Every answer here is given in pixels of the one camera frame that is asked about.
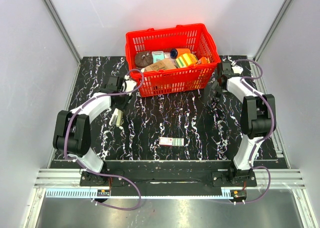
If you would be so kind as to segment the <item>beige stapler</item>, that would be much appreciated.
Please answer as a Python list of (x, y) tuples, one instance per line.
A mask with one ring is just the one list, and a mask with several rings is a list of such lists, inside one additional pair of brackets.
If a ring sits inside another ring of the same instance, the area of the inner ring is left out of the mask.
[(122, 110), (115, 108), (109, 121), (109, 125), (119, 128), (122, 124), (123, 113)]

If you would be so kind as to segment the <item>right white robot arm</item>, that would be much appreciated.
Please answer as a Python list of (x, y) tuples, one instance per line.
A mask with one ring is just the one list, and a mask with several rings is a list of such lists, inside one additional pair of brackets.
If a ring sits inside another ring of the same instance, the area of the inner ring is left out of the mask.
[(243, 185), (255, 177), (254, 160), (262, 143), (272, 135), (277, 126), (275, 97), (255, 89), (246, 81), (254, 78), (242, 76), (242, 73), (243, 68), (234, 62), (220, 62), (212, 86), (216, 99), (223, 92), (228, 92), (242, 103), (239, 122), (242, 140), (226, 173), (226, 179), (233, 186)]

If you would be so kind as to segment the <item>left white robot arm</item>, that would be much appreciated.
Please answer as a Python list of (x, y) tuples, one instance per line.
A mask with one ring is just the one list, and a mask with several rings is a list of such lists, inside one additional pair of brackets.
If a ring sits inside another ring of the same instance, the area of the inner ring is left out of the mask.
[(57, 114), (53, 147), (68, 160), (79, 162), (92, 171), (91, 180), (98, 186), (107, 183), (105, 165), (91, 148), (91, 122), (105, 111), (113, 110), (109, 125), (120, 127), (123, 113), (130, 103), (137, 83), (129, 78), (110, 76), (91, 98), (72, 110)]

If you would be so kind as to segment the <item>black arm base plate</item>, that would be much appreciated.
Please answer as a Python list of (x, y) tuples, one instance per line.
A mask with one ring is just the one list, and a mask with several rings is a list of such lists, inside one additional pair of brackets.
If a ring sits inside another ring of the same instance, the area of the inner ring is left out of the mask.
[(107, 187), (111, 195), (135, 196), (134, 187), (119, 176), (131, 180), (144, 197), (214, 196), (222, 188), (255, 188), (255, 173), (230, 178), (231, 162), (227, 161), (107, 161), (103, 173), (112, 177), (81, 173), (80, 186)]

